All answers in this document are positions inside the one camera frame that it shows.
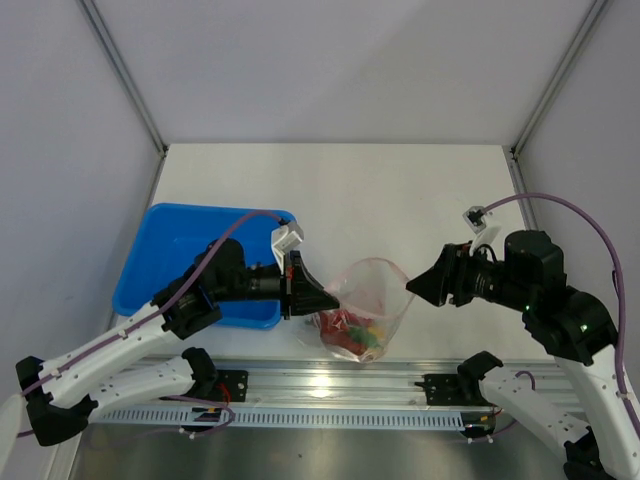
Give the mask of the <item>red toy lobster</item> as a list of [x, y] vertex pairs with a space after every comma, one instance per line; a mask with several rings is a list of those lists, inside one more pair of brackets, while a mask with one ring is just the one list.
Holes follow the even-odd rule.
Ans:
[[320, 339], [325, 346], [338, 347], [360, 356], [366, 349], [355, 343], [348, 335], [350, 327], [359, 326], [350, 322], [349, 314], [344, 310], [322, 311], [316, 316]]

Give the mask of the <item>clear pink zip top bag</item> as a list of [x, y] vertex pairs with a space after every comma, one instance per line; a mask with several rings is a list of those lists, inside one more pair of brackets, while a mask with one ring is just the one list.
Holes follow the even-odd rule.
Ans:
[[404, 271], [388, 259], [369, 257], [355, 262], [335, 278], [326, 291], [340, 302], [340, 307], [335, 310], [346, 311], [352, 324], [365, 328], [378, 326], [386, 330], [386, 337], [379, 338], [377, 346], [367, 348], [360, 356], [338, 347], [325, 346], [317, 325], [318, 312], [306, 317], [297, 328], [299, 343], [322, 348], [336, 358], [361, 364], [380, 359], [414, 299], [414, 295], [405, 289], [407, 281]]

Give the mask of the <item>blue plastic bin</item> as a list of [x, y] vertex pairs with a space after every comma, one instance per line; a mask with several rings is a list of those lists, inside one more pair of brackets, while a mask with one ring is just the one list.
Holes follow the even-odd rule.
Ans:
[[[207, 248], [249, 211], [242, 208], [160, 203], [145, 214], [112, 297], [114, 311], [131, 317], [146, 304], [163, 306], [196, 269]], [[220, 302], [195, 281], [164, 313], [201, 326], [268, 330], [281, 318], [277, 297]]]

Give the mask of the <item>green toy chili pepper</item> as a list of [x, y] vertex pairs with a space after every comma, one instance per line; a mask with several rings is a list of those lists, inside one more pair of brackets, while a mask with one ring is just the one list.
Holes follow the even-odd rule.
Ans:
[[355, 343], [364, 346], [365, 348], [373, 348], [379, 344], [378, 335], [373, 327], [350, 327], [348, 335]]

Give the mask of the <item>orange yellow toy mango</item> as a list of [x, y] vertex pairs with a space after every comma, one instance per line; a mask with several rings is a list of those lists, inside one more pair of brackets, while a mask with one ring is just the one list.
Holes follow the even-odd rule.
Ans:
[[386, 330], [378, 326], [370, 326], [368, 332], [377, 338], [385, 338], [387, 335]]

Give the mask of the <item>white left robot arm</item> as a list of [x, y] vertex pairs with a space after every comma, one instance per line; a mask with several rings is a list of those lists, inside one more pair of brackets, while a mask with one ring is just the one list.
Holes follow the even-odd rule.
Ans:
[[269, 301], [278, 303], [283, 318], [339, 306], [299, 251], [285, 252], [280, 262], [249, 266], [237, 240], [219, 239], [120, 326], [57, 358], [21, 359], [16, 374], [38, 444], [60, 444], [101, 415], [145, 400], [209, 398], [218, 372], [202, 348], [190, 347], [151, 368], [130, 367], [220, 321], [225, 303]]

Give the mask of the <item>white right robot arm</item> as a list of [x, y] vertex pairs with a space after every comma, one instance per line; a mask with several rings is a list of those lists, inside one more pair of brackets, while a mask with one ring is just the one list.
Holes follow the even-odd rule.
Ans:
[[548, 402], [487, 351], [458, 365], [458, 395], [505, 410], [560, 458], [569, 479], [638, 478], [639, 434], [628, 412], [636, 402], [618, 384], [621, 331], [599, 299], [568, 285], [563, 251], [546, 233], [509, 234], [501, 261], [470, 243], [447, 244], [406, 288], [436, 307], [479, 298], [521, 313], [525, 330], [564, 372], [587, 419]]

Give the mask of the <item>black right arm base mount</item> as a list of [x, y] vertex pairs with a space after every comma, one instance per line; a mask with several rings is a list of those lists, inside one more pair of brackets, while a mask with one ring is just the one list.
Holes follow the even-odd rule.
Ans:
[[425, 395], [429, 406], [489, 407], [480, 393], [478, 381], [459, 374], [425, 374], [414, 383]]

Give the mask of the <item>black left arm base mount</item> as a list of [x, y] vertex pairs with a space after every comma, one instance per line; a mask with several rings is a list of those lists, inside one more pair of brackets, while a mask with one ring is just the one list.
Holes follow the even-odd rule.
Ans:
[[244, 403], [248, 392], [247, 370], [219, 370], [216, 382], [208, 390], [189, 391], [185, 396], [220, 403]]

